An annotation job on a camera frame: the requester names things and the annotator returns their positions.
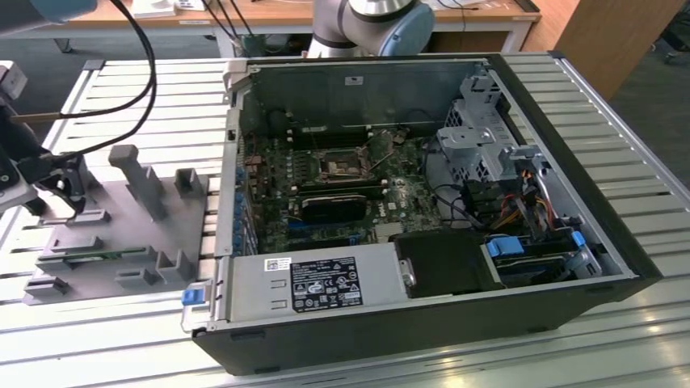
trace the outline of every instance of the white label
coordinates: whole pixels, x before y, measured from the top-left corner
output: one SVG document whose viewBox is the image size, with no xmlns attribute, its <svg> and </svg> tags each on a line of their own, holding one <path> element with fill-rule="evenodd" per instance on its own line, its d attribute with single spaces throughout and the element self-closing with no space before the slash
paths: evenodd
<svg viewBox="0 0 690 388">
<path fill-rule="evenodd" d="M 262 262 L 264 271 L 282 271 L 289 269 L 289 263 L 292 263 L 290 257 L 278 257 L 276 259 L 265 259 Z"/>
<path fill-rule="evenodd" d="M 208 20 L 180 20 L 180 24 L 184 25 L 206 25 L 210 24 Z"/>
<path fill-rule="evenodd" d="M 345 86 L 357 86 L 364 84 L 364 77 L 344 77 L 344 85 Z"/>
<path fill-rule="evenodd" d="M 316 132 L 325 132 L 326 127 L 306 127 L 301 129 L 301 133 L 316 133 Z"/>
<path fill-rule="evenodd" d="M 356 293 L 344 293 L 344 296 L 342 296 L 344 299 L 354 299 L 356 297 L 360 297 L 358 292 L 356 292 Z"/>
</svg>

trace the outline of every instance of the warning symbols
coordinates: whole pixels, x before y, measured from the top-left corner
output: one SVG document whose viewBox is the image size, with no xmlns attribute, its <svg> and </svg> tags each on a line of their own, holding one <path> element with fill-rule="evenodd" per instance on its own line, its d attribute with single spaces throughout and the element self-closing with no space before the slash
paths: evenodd
<svg viewBox="0 0 690 388">
<path fill-rule="evenodd" d="M 289 276 L 292 309 L 297 313 L 362 304 L 353 257 L 292 263 Z"/>
<path fill-rule="evenodd" d="M 292 286 L 292 289 L 294 290 L 294 295 L 304 295 L 305 294 L 305 283 L 297 283 Z"/>
</svg>

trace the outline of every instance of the aluminum table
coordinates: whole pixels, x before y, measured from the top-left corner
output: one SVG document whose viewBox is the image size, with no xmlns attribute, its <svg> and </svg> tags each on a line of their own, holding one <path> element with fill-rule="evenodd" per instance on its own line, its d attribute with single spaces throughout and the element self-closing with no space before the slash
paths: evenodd
<svg viewBox="0 0 690 388">
<path fill-rule="evenodd" d="M 565 60 L 505 56 L 536 102 L 665 278 L 557 330 L 372 360 L 233 377 L 180 329 L 180 294 L 23 306 L 22 288 L 49 229 L 11 210 L 0 220 L 2 386 L 687 386 L 690 372 L 690 196 Z M 226 105 L 224 60 L 158 61 L 160 97 L 129 141 L 158 176 L 178 167 L 210 175 L 198 278 L 213 270 Z M 147 80 L 143 61 L 81 72 L 62 112 L 126 101 Z M 45 145 L 75 150 L 126 131 L 142 111 L 58 122 Z M 86 156 L 102 181 L 121 179 L 106 150 Z"/>
</svg>

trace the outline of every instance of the wooden desk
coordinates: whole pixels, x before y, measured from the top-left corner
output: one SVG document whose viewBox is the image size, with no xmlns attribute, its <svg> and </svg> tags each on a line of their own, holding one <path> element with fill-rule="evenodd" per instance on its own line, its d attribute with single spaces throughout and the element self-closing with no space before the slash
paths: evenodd
<svg viewBox="0 0 690 388">
<path fill-rule="evenodd" d="M 236 0 L 236 3 L 254 34 L 310 33 L 309 0 Z M 238 34 L 246 33 L 229 1 L 222 0 L 222 4 Z M 513 0 L 490 0 L 490 4 L 496 6 L 464 11 L 464 15 L 460 10 L 434 12 L 434 32 L 438 32 L 430 41 L 434 51 L 519 51 L 539 13 L 523 12 Z M 214 2 L 210 7 L 224 20 Z M 208 12 L 178 11 L 172 17 L 139 19 L 138 24 L 150 36 L 214 35 L 221 57 L 232 56 L 232 45 Z M 65 25 L 21 32 L 7 38 L 47 38 L 59 45 L 69 38 L 110 36 L 131 36 L 131 28 L 109 0 L 98 0 L 94 12 Z"/>
<path fill-rule="evenodd" d="M 541 20 L 524 51 L 560 51 L 604 99 L 613 97 L 684 0 L 532 0 Z"/>
<path fill-rule="evenodd" d="M 310 1 L 309 0 L 234 0 L 246 23 L 254 34 L 310 33 Z M 232 9 L 229 0 L 221 3 L 230 15 L 232 24 L 244 33 L 241 20 Z M 434 11 L 436 32 L 429 49 L 434 52 L 516 52 L 521 48 L 531 24 L 539 20 L 537 12 L 524 12 L 513 0 L 490 0 L 492 8 L 477 11 L 446 10 Z M 220 47 L 230 47 L 228 42 Z M 221 48 L 224 57 L 232 56 Z"/>
</svg>

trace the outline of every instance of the cable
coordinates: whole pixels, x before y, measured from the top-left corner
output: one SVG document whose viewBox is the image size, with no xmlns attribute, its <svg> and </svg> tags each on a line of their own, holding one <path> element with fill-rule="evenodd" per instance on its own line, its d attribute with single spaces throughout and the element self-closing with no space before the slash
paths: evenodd
<svg viewBox="0 0 690 388">
<path fill-rule="evenodd" d="M 232 21 L 229 20 L 229 18 L 226 18 L 226 24 L 229 25 L 229 28 L 232 29 L 232 33 L 230 33 L 226 30 L 225 26 L 222 26 L 222 23 L 221 23 L 220 19 L 217 18 L 216 13 L 210 10 L 210 6 L 208 4 L 208 1 L 206 0 L 201 0 L 201 2 L 204 3 L 204 7 L 205 7 L 205 10 L 208 11 L 208 15 L 210 15 L 210 18 L 213 18 L 213 20 L 216 21 L 217 26 L 220 27 L 222 32 L 225 32 L 225 35 L 229 38 L 229 41 L 232 42 L 232 44 L 234 44 L 234 46 L 238 47 L 240 50 L 242 50 L 242 54 L 246 54 L 246 49 L 244 48 L 241 40 L 238 39 L 237 30 L 234 30 L 234 26 L 232 24 Z"/>
<path fill-rule="evenodd" d="M 221 0 L 216 0 L 217 7 L 220 8 L 220 12 L 222 13 L 222 16 L 225 16 L 226 25 L 229 26 L 229 29 L 232 30 L 232 33 L 234 35 L 234 38 L 238 39 L 237 30 L 234 30 L 234 25 L 232 24 L 232 20 L 229 19 L 229 15 L 226 14 L 225 7 L 222 6 Z"/>
<path fill-rule="evenodd" d="M 496 224 L 490 226 L 493 230 L 497 230 L 497 228 L 503 227 L 504 225 L 509 224 L 515 219 L 521 215 L 519 210 L 515 210 L 503 220 L 499 220 Z"/>
<path fill-rule="evenodd" d="M 544 210 L 547 211 L 547 221 L 548 221 L 548 226 L 551 226 L 551 229 L 553 229 L 553 226 L 552 226 L 552 207 L 551 207 L 551 202 L 548 202 L 548 200 L 543 200 L 539 196 L 536 197 L 536 203 L 541 204 Z"/>
<path fill-rule="evenodd" d="M 145 34 L 142 34 L 142 30 L 138 27 L 138 24 L 135 20 L 131 18 L 131 14 L 129 14 L 129 11 L 126 10 L 126 7 L 121 4 L 119 0 L 110 0 L 114 7 L 119 11 L 119 13 L 125 16 L 126 21 L 131 25 L 131 28 L 134 32 L 138 35 L 138 39 L 141 41 L 141 44 L 143 46 L 143 51 L 146 53 L 146 57 L 153 56 L 153 50 L 150 49 L 150 43 L 147 42 L 147 37 Z M 150 91 L 154 83 L 154 70 L 150 71 L 150 75 L 147 76 L 147 82 L 145 87 L 141 90 L 141 93 L 127 102 L 121 104 L 118 107 L 107 108 L 98 111 L 90 111 L 90 112 L 81 112 L 81 113 L 61 113 L 61 112 L 50 112 L 50 113 L 38 113 L 31 115 L 21 115 L 21 116 L 13 116 L 11 122 L 15 124 L 19 123 L 29 123 L 29 122 L 41 122 L 41 121 L 50 121 L 50 120 L 67 120 L 67 119 L 79 119 L 83 117 L 94 117 L 101 115 L 107 115 L 110 113 L 115 113 L 119 111 L 123 111 L 125 109 L 130 108 L 138 101 L 142 100 L 142 98 L 146 96 L 147 92 Z"/>
<path fill-rule="evenodd" d="M 442 205 L 445 205 L 450 208 L 450 218 L 453 218 L 452 212 L 454 211 L 454 212 L 460 213 L 460 215 L 466 219 L 466 221 L 472 224 L 472 226 L 474 228 L 484 230 L 485 225 L 481 224 L 481 222 L 476 218 L 473 218 L 473 216 L 469 213 L 466 213 L 466 211 L 464 211 L 464 209 L 457 208 L 454 206 L 454 201 L 457 199 L 460 199 L 461 197 L 456 198 L 452 202 L 448 202 L 445 198 L 438 196 L 438 194 L 436 192 L 438 190 L 438 188 L 452 188 L 452 189 L 457 190 L 458 186 L 456 184 L 442 183 L 442 184 L 438 184 L 434 188 L 432 188 L 430 191 L 434 194 L 436 200 L 438 200 Z"/>
<path fill-rule="evenodd" d="M 500 217 L 503 217 L 503 213 L 505 213 L 505 205 L 507 205 L 507 200 L 509 200 L 511 198 L 513 198 L 515 195 L 513 194 L 508 194 L 505 195 L 505 198 L 503 198 L 503 201 L 500 203 Z"/>
<path fill-rule="evenodd" d="M 454 206 L 454 202 L 457 202 L 461 199 L 462 198 L 460 196 L 456 199 L 453 199 L 450 202 L 450 206 Z M 450 207 L 450 219 L 454 220 L 454 209 L 452 207 Z"/>
<path fill-rule="evenodd" d="M 229 0 L 229 3 L 232 4 L 232 8 L 234 8 L 234 12 L 237 12 L 237 16 L 241 19 L 241 23 L 244 24 L 244 28 L 246 28 L 246 32 L 249 33 L 249 36 L 253 36 L 254 33 L 250 31 L 249 25 L 246 24 L 246 20 L 244 20 L 244 15 L 241 15 L 241 12 L 237 7 L 237 3 L 234 2 L 234 0 Z M 225 17 L 226 17 L 225 7 L 222 6 L 221 0 L 217 0 L 217 5 L 220 6 L 222 14 L 225 14 Z"/>
<path fill-rule="evenodd" d="M 472 8 L 466 8 L 462 4 L 460 4 L 457 2 L 457 0 L 452 0 L 452 2 L 457 5 L 457 6 L 448 6 L 446 4 L 442 3 L 441 0 L 438 0 L 438 4 L 446 8 L 448 10 L 460 10 L 460 14 L 462 16 L 462 30 L 461 32 L 465 32 L 466 31 L 466 20 L 464 19 L 464 11 L 477 11 L 478 8 L 476 7 L 472 7 Z"/>
<path fill-rule="evenodd" d="M 109 2 L 111 2 L 114 8 L 117 8 L 119 13 L 125 16 L 126 21 L 131 25 L 133 31 L 137 33 L 138 40 L 141 41 L 142 50 L 146 53 L 147 67 L 149 67 L 150 74 L 147 76 L 146 86 L 142 89 L 142 95 L 146 95 L 147 91 L 150 91 L 150 96 L 147 98 L 147 105 L 146 105 L 146 107 L 145 107 L 145 109 L 142 111 L 141 117 L 138 118 L 138 122 L 133 126 L 131 130 L 129 130 L 129 132 L 121 134 L 118 137 L 114 137 L 114 138 L 109 139 L 107 141 L 103 141 L 103 142 L 101 142 L 101 143 L 98 143 L 95 145 L 91 145 L 90 147 L 86 147 L 85 149 L 82 149 L 79 151 L 67 153 L 65 155 L 59 155 L 53 160 L 54 164 L 65 162 L 65 161 L 70 160 L 71 158 L 82 156 L 82 155 L 87 154 L 87 153 L 90 153 L 93 151 L 101 150 L 103 147 L 111 146 L 114 143 L 118 143 L 119 141 L 125 140 L 142 127 L 142 123 L 147 119 L 147 116 L 150 115 L 150 111 L 153 110 L 154 98 L 156 98 L 157 89 L 158 89 L 158 82 L 157 82 L 157 75 L 156 75 L 156 68 L 154 68 L 154 53 L 153 53 L 153 48 L 150 47 L 150 41 L 147 40 L 146 34 L 143 33 L 141 27 L 138 26 L 137 21 L 133 19 L 131 14 L 126 10 L 126 7 L 121 3 L 121 1 L 119 0 L 109 0 Z M 127 107 L 130 107 L 134 103 L 135 103 L 135 101 L 133 103 L 129 103 L 129 104 L 125 104 L 125 105 L 127 105 Z M 122 109 L 123 108 L 115 108 L 114 112 L 117 112 L 117 111 L 119 111 Z"/>
</svg>

